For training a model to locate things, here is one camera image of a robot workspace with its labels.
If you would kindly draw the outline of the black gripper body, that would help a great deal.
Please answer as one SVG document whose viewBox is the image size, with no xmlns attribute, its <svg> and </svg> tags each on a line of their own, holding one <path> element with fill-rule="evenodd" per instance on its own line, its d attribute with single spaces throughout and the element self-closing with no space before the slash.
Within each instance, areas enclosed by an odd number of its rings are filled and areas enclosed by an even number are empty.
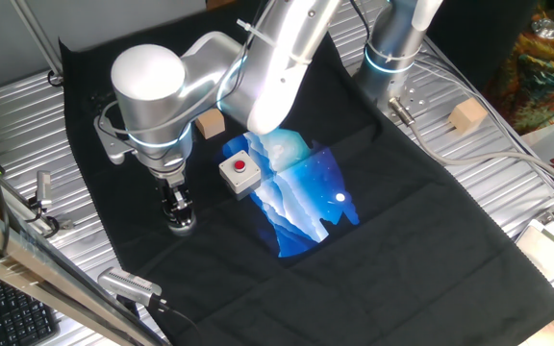
<svg viewBox="0 0 554 346">
<path fill-rule="evenodd" d="M 186 184 L 172 185 L 167 179 L 157 178 L 164 211 L 180 211 L 190 207 L 189 189 Z"/>
</svg>

